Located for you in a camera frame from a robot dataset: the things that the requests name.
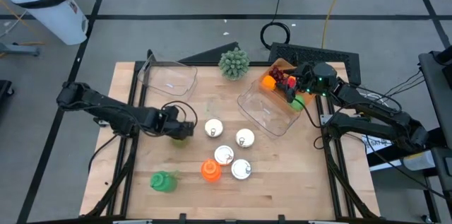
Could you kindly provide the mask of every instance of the wooden tabletop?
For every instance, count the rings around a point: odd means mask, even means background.
[[[346,79],[342,63],[332,63],[341,78]],[[129,96],[134,63],[117,63],[109,96],[126,102]],[[138,143],[127,218],[177,219],[186,213],[188,219],[275,220],[284,214],[288,220],[333,220],[325,155],[313,147],[320,136],[319,129],[309,122],[306,112],[290,127],[284,136],[268,138],[243,117],[237,98],[256,80],[266,67],[252,67],[240,81],[224,79],[218,67],[199,67],[198,84],[188,103],[198,114],[194,136],[184,148],[177,148],[166,136],[151,138],[141,134]],[[138,103],[139,90],[135,104]],[[161,107],[171,99],[148,90],[146,107]],[[315,101],[307,109],[318,122]],[[194,116],[187,108],[187,120]],[[225,130],[219,138],[208,138],[204,132],[206,120],[218,117]],[[239,129],[251,129],[256,140],[250,148],[235,143]],[[97,148],[112,136],[110,128],[100,129]],[[350,184],[359,197],[375,214],[379,214],[364,146],[349,136],[342,137],[343,152]],[[248,160],[252,174],[246,180],[237,180],[230,166],[222,167],[222,177],[208,183],[201,176],[201,163],[213,158],[214,150],[228,145],[235,158]],[[101,151],[93,161],[83,197],[81,214],[90,211],[112,182],[119,140]],[[150,177],[158,171],[179,172],[177,190],[166,194],[150,188]],[[340,185],[343,216],[347,215]],[[118,190],[119,212],[123,188]]]

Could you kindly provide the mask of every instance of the gray floor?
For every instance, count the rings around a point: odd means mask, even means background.
[[[430,0],[437,14],[452,14],[452,0]],[[95,0],[76,0],[91,13]],[[332,0],[281,0],[281,14],[326,14]],[[272,14],[276,0],[103,0],[100,15]],[[22,9],[11,3],[16,13]],[[8,11],[0,6],[0,15]],[[338,0],[338,15],[428,15],[422,0]],[[0,32],[6,20],[0,20]],[[114,64],[145,59],[151,48],[157,57],[178,60],[207,49],[238,41],[254,61],[267,60],[269,51],[259,40],[268,20],[97,20],[85,51],[77,80],[107,93]],[[290,26],[291,43],[319,47],[323,20],[283,20]],[[0,59],[0,78],[13,81],[16,94],[0,117],[0,222],[14,223],[23,204],[57,106],[55,98],[71,70],[78,46],[66,46],[34,20],[37,39],[26,27],[18,27],[2,42],[42,40],[42,55]],[[447,34],[452,22],[441,21]],[[266,39],[282,42],[283,33],[269,29]],[[430,20],[332,20],[326,48],[360,54],[362,82],[386,91],[414,74],[417,55],[442,50]],[[424,84],[396,98],[404,110],[420,119],[427,129],[438,126]],[[54,150],[29,220],[73,218],[78,215],[87,179],[87,164],[94,151],[98,127],[89,115],[64,115]],[[391,220],[419,221],[427,212],[422,191],[408,186],[391,171],[374,173],[381,214]]]

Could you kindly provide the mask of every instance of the yellow cable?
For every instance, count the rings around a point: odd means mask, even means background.
[[[20,18],[20,16],[18,16],[12,9],[10,9],[9,6],[6,5],[5,1],[0,0],[0,3],[9,11],[9,13],[13,14],[17,18],[17,20],[19,20],[23,25],[27,26],[28,30],[30,30],[30,32],[35,34],[36,38],[38,38],[38,39],[40,38],[40,34],[33,27],[31,27],[24,20],[22,20],[22,18]]]
[[[325,35],[326,35],[326,28],[328,26],[328,20],[330,19],[330,15],[331,15],[331,12],[333,12],[333,8],[334,8],[335,4],[336,4],[336,0],[333,0],[333,3],[330,6],[330,10],[328,11],[328,15],[326,15],[325,25],[323,26],[323,34],[322,34],[322,45],[321,45],[322,49],[325,44]]]

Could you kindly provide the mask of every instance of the clear plastic container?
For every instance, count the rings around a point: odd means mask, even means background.
[[[284,135],[300,114],[275,91],[262,87],[259,80],[237,98],[237,103],[239,111],[271,138]]]
[[[195,66],[186,66],[176,61],[157,61],[151,54],[138,72],[138,80],[156,93],[187,101],[196,87]]]

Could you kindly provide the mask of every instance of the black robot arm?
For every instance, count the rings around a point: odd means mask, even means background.
[[[177,121],[179,110],[175,106],[161,110],[133,107],[98,93],[86,83],[65,82],[56,102],[63,111],[84,110],[108,122],[115,134],[124,137],[144,130],[148,135],[183,140],[194,132],[193,122]]]
[[[353,131],[376,136],[392,141],[397,147],[409,152],[424,149],[428,133],[421,123],[408,113],[382,105],[380,102],[361,96],[357,86],[346,83],[337,77],[336,70],[326,64],[312,66],[302,64],[295,69],[285,70],[297,79],[294,87],[278,84],[278,88],[286,92],[288,102],[292,102],[297,91],[322,95],[330,99],[334,105],[345,109],[356,109],[385,124],[376,124],[360,118],[349,117],[337,112],[324,125],[328,133],[336,138]]]

